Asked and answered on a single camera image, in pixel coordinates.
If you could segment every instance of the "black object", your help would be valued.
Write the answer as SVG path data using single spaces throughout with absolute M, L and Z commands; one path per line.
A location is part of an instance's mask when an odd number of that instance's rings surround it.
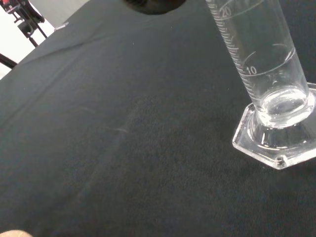
M 128 7 L 135 11 L 160 15 L 179 8 L 186 0 L 122 0 Z
M 17 63 L 0 53 L 0 63 L 13 69 Z
M 281 4 L 315 83 L 316 2 Z M 0 232 L 316 235 L 316 159 L 277 171 L 231 144 L 250 99 L 205 0 L 67 21 L 0 80 Z
M 6 13 L 14 15 L 16 19 L 14 21 L 15 23 L 20 20 L 23 21 L 18 25 L 18 28 L 35 47 L 37 47 L 38 44 L 32 38 L 32 34 L 36 29 L 38 29 L 42 35 L 47 38 L 47 35 L 39 26 L 39 23 L 45 22 L 45 18 L 35 11 L 28 0 L 11 0 L 9 4 L 4 5 L 3 8 Z

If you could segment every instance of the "fingertip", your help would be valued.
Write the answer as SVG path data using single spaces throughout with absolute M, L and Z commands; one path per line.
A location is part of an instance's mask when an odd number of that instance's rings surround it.
M 32 236 L 24 231 L 14 230 L 14 231 L 3 232 L 0 234 L 0 237 L 32 237 Z

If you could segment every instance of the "graduated cylinder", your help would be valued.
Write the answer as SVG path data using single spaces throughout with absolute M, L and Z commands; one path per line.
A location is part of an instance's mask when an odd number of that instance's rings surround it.
M 267 127 L 296 124 L 314 96 L 277 0 L 207 0 L 227 49 Z

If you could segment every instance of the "black cloth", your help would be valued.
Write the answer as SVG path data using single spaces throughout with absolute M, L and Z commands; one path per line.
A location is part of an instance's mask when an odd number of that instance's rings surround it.
M 281 1 L 309 82 L 316 3 Z M 0 81 L 0 232 L 316 236 L 316 159 L 232 147 L 250 103 L 204 0 L 91 0 Z

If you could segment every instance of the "cylinder base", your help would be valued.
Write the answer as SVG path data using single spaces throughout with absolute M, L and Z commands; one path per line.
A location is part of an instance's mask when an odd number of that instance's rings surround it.
M 308 85 L 314 108 L 316 84 Z M 234 135 L 233 146 L 275 169 L 284 169 L 314 158 L 316 110 L 309 111 L 309 115 L 296 124 L 272 128 L 261 123 L 254 105 L 250 104 L 245 109 Z

